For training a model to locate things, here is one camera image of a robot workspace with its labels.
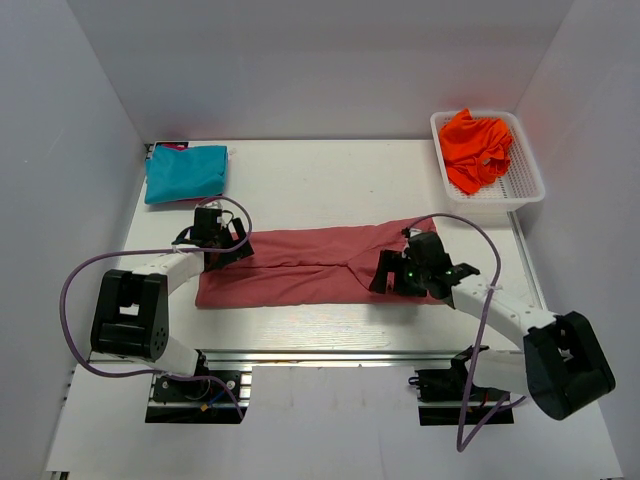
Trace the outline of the dusty red t-shirt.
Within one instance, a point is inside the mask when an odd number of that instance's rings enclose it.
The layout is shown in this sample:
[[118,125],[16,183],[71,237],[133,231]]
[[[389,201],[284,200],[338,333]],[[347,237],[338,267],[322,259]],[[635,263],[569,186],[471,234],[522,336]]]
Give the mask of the dusty red t-shirt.
[[426,297],[368,290],[383,250],[406,245],[409,219],[378,225],[254,232],[254,254],[200,275],[199,309],[314,304],[410,303],[437,305]]

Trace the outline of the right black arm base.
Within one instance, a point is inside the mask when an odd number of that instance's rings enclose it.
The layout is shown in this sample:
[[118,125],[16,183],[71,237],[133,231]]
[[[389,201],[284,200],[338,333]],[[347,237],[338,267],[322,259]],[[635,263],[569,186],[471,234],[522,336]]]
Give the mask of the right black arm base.
[[[452,369],[416,370],[408,384],[416,389],[421,426],[458,424],[465,382]],[[465,425],[477,425],[503,395],[501,390],[473,386]]]

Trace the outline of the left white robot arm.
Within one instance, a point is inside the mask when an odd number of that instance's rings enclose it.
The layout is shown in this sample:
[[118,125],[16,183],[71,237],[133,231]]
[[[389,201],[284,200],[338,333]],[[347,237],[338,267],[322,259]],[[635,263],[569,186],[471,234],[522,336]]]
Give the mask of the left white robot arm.
[[111,269],[101,282],[91,330],[94,351],[137,359],[177,376],[177,387],[199,399],[211,387],[201,351],[169,331],[169,296],[189,280],[253,254],[246,225],[218,205],[195,209],[171,250],[133,270]]

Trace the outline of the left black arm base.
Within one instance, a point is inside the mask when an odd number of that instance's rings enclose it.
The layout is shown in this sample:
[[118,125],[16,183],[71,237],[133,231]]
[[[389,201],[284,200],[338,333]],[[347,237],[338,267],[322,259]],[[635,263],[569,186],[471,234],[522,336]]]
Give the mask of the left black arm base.
[[[252,368],[243,364],[213,366],[210,374],[226,384],[245,414],[250,402]],[[216,382],[183,382],[167,376],[152,380],[147,424],[238,425],[241,421],[230,395]]]

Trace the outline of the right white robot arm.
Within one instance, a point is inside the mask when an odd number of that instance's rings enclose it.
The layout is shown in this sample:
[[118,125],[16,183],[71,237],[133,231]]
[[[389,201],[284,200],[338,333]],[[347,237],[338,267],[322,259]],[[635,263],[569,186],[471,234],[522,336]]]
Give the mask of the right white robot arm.
[[562,420],[613,391],[616,380],[589,320],[530,306],[491,286],[480,271],[453,264],[434,232],[404,230],[402,251],[384,250],[369,289],[407,298],[431,297],[485,320],[514,351],[469,347],[448,369],[420,370],[410,384],[425,402],[527,396],[550,418]]

